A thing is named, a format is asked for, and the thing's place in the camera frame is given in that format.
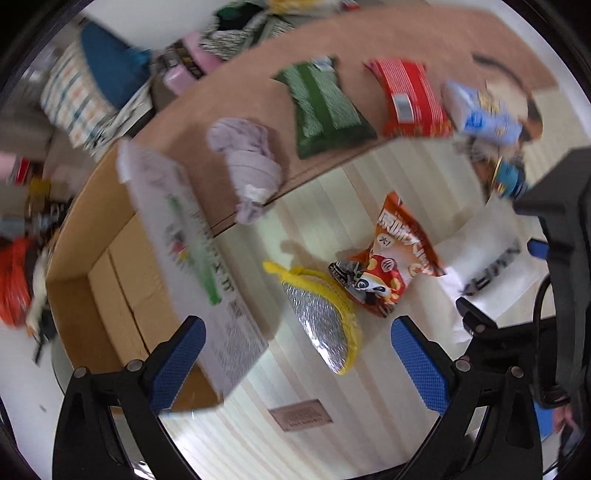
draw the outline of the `cardboard box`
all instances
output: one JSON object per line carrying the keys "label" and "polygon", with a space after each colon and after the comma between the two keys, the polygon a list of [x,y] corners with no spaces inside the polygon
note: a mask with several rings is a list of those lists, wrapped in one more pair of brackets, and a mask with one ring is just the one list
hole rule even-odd
{"label": "cardboard box", "polygon": [[[123,174],[131,182],[129,190],[120,183],[116,146],[79,194],[56,242],[47,292],[59,335],[74,368],[111,372],[130,360],[147,358],[186,315],[197,315],[206,324],[206,345],[173,410],[213,407],[240,382],[267,343],[209,238],[184,170],[132,142],[120,142],[119,148],[128,160],[134,157]],[[170,193],[150,191],[152,184],[161,182],[143,181],[142,169],[134,170],[138,162],[168,169],[168,188],[180,189],[184,216],[172,215],[167,205]],[[176,244],[170,244],[178,222],[187,244],[193,245],[199,235],[207,239],[219,296],[215,304],[195,269],[181,265]],[[198,253],[182,252],[192,259]]]}

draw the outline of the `green snack bag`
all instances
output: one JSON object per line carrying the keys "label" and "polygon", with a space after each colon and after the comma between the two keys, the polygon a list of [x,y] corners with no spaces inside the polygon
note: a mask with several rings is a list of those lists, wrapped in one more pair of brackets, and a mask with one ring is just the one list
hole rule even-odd
{"label": "green snack bag", "polygon": [[273,78],[290,88],[295,104],[297,152],[302,159],[377,138],[339,87],[336,58],[294,63]]}

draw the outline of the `cardboard flap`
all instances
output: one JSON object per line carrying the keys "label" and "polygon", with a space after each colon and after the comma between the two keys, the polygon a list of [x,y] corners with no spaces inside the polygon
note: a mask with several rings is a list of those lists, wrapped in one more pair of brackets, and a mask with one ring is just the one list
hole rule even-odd
{"label": "cardboard flap", "polygon": [[164,287],[153,291],[152,295],[137,305],[134,316],[150,352],[160,342],[169,340],[179,326]]}
{"label": "cardboard flap", "polygon": [[119,231],[134,215],[125,185],[119,183],[111,148],[68,212],[56,242],[48,283],[88,274]]}
{"label": "cardboard flap", "polygon": [[122,364],[106,333],[86,277],[47,284],[57,331],[74,368],[95,374],[116,372]]}
{"label": "cardboard flap", "polygon": [[125,301],[108,252],[95,263],[88,280],[106,333],[121,364],[126,365],[137,358],[146,360],[148,351]]}

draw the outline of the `striped pillow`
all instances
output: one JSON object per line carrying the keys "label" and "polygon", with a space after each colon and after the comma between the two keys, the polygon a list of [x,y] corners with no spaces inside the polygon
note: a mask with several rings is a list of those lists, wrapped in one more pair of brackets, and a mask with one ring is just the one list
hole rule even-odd
{"label": "striped pillow", "polygon": [[64,130],[74,148],[90,148],[117,114],[88,69],[80,40],[75,40],[50,72],[41,94],[50,122]]}

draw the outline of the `barcode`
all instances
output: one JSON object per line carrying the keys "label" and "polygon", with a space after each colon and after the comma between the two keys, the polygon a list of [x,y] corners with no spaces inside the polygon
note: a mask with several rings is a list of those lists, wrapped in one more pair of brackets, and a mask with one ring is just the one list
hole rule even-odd
{"label": "barcode", "polygon": [[244,317],[244,310],[242,310],[242,306],[237,300],[232,300],[228,305],[228,309],[230,310],[230,314],[234,320]]}
{"label": "barcode", "polygon": [[410,104],[410,98],[406,93],[392,95],[392,101],[398,115],[398,122],[411,124],[414,122],[413,106]]}

